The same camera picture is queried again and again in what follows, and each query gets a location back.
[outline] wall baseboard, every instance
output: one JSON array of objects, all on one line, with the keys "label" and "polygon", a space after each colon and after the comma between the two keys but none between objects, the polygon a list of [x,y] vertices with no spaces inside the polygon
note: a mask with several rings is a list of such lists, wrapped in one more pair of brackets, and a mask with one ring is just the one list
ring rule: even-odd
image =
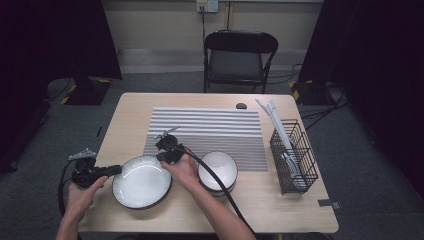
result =
[{"label": "wall baseboard", "polygon": [[[122,74],[203,71],[203,52],[193,49],[119,49]],[[292,70],[303,63],[306,49],[278,51],[271,70]]]}]

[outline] wooden table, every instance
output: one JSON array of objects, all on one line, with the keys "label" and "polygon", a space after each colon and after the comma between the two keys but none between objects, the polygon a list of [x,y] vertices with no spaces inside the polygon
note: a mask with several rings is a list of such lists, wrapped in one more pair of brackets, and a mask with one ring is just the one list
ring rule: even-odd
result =
[{"label": "wooden table", "polygon": [[[288,95],[125,93],[113,115],[96,165],[122,165],[143,155],[154,107],[235,108],[237,103],[245,103],[248,109],[258,109],[269,168],[268,172],[239,171],[236,187],[231,195],[246,220],[258,233],[336,232],[338,223],[332,207],[321,207],[318,204],[318,200],[328,199],[318,166],[319,178],[308,192],[303,195],[281,195],[269,144],[274,126],[255,98],[264,103],[273,99],[281,118],[300,120],[296,104]],[[232,209],[225,197],[218,199]],[[132,210],[120,205],[114,198],[112,179],[97,192],[94,204],[80,223],[79,230],[213,232],[190,195],[178,184],[174,183],[166,198],[153,208]]]}]

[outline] metal wire basket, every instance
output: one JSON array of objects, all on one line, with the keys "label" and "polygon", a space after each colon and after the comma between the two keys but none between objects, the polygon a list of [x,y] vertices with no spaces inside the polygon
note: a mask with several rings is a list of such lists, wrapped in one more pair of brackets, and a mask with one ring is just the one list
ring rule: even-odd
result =
[{"label": "metal wire basket", "polygon": [[308,137],[302,132],[298,121],[282,120],[282,124],[289,136],[292,149],[286,149],[275,129],[270,140],[281,194],[303,194],[318,179],[315,158]]}]

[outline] striped mat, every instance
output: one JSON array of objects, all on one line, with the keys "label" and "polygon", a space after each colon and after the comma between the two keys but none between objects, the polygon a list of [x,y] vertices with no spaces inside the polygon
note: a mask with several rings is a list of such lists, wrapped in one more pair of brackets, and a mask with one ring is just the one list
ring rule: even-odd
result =
[{"label": "striped mat", "polygon": [[239,171],[268,171],[257,110],[156,107],[144,155],[156,155],[154,137],[176,126],[180,128],[171,134],[200,158],[221,151],[234,159]]}]

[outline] gray carpet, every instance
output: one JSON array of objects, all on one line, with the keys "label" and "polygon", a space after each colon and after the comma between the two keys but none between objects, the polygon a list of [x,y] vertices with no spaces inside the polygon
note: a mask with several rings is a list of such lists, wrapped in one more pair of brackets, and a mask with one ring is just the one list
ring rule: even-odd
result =
[{"label": "gray carpet", "polygon": [[[272,75],[288,74],[273,71]],[[128,74],[112,83],[101,106],[60,105],[50,101],[42,127],[22,152],[18,171],[0,175],[0,239],[53,239],[60,213],[57,185],[70,154],[98,151],[121,94],[125,92],[203,92],[203,73]],[[271,78],[271,82],[287,78]],[[55,96],[67,79],[49,86]],[[211,92],[251,93],[250,87],[212,85]],[[287,83],[268,85],[267,94],[291,94]],[[334,98],[341,91],[332,89]],[[327,106],[299,106],[302,115]],[[304,119],[305,126],[315,119]],[[340,108],[308,130],[327,191],[341,208],[335,210],[337,240],[424,239],[424,203],[402,173],[368,137],[366,125],[349,106]],[[122,233],[84,233],[83,239],[115,239]],[[296,239],[297,234],[284,234]]]}]

